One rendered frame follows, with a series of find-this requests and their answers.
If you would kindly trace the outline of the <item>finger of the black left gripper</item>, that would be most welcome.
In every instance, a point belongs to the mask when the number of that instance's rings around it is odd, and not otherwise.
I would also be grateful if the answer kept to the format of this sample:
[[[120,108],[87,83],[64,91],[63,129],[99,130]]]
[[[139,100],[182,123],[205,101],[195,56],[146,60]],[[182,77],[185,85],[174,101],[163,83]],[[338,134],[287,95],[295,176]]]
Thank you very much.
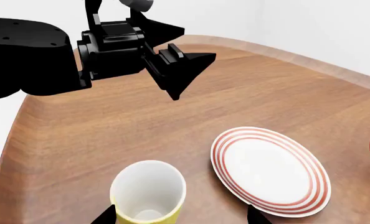
[[[185,33],[183,27],[172,26],[146,18],[142,12],[130,11],[130,24],[139,27],[145,34],[145,41],[150,47],[165,44],[181,37]]]
[[[168,44],[156,55],[159,83],[172,100],[179,100],[181,93],[215,60],[215,53],[186,54],[175,44]]]

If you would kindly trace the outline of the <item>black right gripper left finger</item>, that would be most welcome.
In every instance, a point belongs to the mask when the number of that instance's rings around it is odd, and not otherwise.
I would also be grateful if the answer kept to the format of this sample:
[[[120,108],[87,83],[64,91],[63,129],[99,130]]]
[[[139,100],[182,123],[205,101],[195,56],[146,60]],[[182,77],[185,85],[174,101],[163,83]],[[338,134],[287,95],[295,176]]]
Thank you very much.
[[[116,224],[115,205],[110,205],[91,224]]]

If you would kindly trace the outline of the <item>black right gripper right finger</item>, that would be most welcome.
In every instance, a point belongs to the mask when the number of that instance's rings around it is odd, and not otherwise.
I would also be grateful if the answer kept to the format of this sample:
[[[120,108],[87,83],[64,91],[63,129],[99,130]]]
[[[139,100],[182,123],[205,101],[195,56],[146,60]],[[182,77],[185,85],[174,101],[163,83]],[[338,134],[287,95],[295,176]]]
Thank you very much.
[[[247,210],[248,224],[272,224],[261,212],[253,205],[248,205]]]

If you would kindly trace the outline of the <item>yellow and white mug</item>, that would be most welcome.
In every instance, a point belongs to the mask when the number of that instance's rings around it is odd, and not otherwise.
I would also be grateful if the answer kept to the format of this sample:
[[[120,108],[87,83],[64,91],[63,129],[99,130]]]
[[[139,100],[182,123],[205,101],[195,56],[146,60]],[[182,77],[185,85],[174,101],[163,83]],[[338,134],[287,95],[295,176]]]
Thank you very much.
[[[171,164],[157,160],[124,168],[110,186],[115,224],[177,224],[186,181]]]

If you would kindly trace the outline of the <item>white plate with red rings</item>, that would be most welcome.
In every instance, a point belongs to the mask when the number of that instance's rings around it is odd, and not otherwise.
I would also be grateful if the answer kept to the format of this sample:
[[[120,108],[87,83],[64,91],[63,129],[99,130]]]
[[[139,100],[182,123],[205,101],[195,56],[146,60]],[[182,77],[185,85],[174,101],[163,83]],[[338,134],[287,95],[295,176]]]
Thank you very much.
[[[243,126],[224,131],[211,145],[211,164],[232,194],[268,214],[312,216],[330,201],[331,183],[320,161],[272,130]]]

